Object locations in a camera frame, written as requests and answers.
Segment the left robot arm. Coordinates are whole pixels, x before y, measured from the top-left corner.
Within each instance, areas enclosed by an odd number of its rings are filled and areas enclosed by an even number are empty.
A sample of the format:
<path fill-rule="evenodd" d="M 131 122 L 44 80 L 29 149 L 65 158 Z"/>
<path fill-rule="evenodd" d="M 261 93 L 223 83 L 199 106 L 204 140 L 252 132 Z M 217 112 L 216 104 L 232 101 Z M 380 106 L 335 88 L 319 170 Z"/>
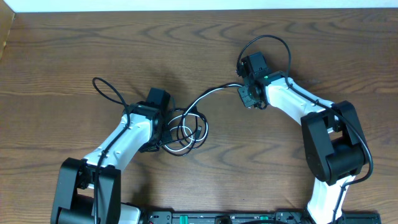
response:
<path fill-rule="evenodd" d="M 163 142 L 169 101 L 169 93 L 151 88 L 99 147 L 62 163 L 51 223 L 140 222 L 141 210 L 121 202 L 121 174 L 137 152 L 156 151 Z"/>

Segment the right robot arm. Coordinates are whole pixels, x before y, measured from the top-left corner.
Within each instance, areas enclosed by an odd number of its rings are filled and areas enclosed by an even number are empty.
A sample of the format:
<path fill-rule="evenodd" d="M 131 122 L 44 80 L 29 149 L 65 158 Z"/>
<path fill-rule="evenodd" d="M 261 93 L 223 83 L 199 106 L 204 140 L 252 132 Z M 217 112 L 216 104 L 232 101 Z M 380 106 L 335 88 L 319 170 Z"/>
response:
<path fill-rule="evenodd" d="M 314 223 L 336 223 L 342 202 L 363 165 L 373 161 L 354 106 L 334 103 L 304 90 L 283 71 L 273 72 L 262 53 L 239 57 L 238 93 L 245 107 L 282 110 L 302 129 L 307 164 L 315 176 L 307 212 Z"/>

